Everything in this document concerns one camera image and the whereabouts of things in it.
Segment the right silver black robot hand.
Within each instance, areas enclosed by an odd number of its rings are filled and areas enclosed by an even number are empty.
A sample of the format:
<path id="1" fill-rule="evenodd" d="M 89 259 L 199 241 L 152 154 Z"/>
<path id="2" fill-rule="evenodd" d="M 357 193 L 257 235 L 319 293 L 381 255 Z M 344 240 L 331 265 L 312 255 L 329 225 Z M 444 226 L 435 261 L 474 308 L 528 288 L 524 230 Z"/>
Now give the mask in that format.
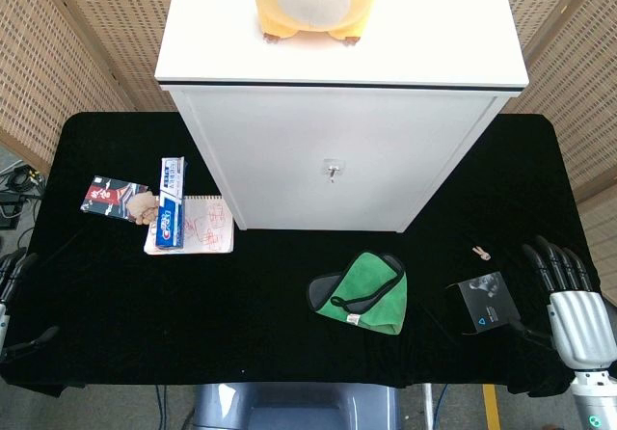
<path id="1" fill-rule="evenodd" d="M 593 289 L 582 259 L 542 235 L 522 250 L 548 295 L 550 332 L 516 320 L 510 321 L 511 327 L 526 340 L 555 351 L 573 371 L 608 370 L 616 362 L 616 339 L 604 299 Z"/>

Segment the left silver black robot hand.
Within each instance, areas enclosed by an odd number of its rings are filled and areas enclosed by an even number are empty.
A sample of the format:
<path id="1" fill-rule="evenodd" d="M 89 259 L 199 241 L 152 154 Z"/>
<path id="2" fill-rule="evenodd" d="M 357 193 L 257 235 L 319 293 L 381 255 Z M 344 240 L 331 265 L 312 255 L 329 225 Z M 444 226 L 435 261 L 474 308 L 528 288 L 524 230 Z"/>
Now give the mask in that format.
<path id="1" fill-rule="evenodd" d="M 60 327 L 53 325 L 34 339 L 14 345 L 6 344 L 11 322 L 11 306 L 18 289 L 27 280 L 38 259 L 37 254 L 29 254 L 25 248 L 18 248 L 13 253 L 1 257 L 1 364 L 11 363 L 35 353 L 60 332 Z"/>

